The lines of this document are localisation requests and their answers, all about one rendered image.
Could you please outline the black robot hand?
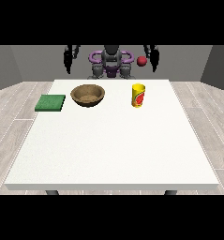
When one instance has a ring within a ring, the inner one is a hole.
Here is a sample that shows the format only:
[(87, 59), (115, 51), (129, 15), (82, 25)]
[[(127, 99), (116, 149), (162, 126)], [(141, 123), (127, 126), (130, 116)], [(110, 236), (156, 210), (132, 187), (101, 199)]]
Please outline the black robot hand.
[(64, 51), (64, 65), (67, 73), (70, 73), (72, 62), (77, 58), (80, 45), (67, 45)]
[(157, 70), (159, 63), (159, 50), (157, 45), (144, 45), (144, 52), (146, 57), (150, 60), (150, 63), (153, 67), (153, 71)]

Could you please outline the small red ball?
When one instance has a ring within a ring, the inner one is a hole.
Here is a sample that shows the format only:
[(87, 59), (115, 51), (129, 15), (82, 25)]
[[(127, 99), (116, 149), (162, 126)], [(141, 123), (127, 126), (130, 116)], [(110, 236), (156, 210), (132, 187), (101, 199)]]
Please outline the small red ball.
[(137, 65), (139, 67), (144, 67), (147, 64), (147, 58), (145, 56), (139, 56), (137, 58)]

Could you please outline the brown wooden bowl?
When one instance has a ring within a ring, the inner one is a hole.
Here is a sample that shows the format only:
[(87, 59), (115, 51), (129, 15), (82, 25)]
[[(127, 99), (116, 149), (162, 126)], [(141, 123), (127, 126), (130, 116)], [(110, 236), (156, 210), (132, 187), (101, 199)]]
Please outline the brown wooden bowl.
[(105, 90), (96, 84), (82, 84), (75, 87), (71, 98), (82, 107), (94, 107), (105, 97)]

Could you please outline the yellow cup with melon print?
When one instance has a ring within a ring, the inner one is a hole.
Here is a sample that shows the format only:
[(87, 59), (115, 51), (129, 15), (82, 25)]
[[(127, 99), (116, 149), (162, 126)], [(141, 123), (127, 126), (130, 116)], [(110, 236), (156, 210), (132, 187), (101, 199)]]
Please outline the yellow cup with melon print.
[(135, 83), (132, 85), (132, 106), (135, 108), (140, 108), (145, 93), (145, 86), (141, 83)]

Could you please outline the green square pad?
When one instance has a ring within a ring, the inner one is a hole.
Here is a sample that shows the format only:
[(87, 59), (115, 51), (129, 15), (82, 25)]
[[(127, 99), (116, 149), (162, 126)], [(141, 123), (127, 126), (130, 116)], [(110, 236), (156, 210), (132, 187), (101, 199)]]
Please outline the green square pad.
[(36, 112), (60, 112), (62, 110), (65, 95), (42, 95), (35, 107)]

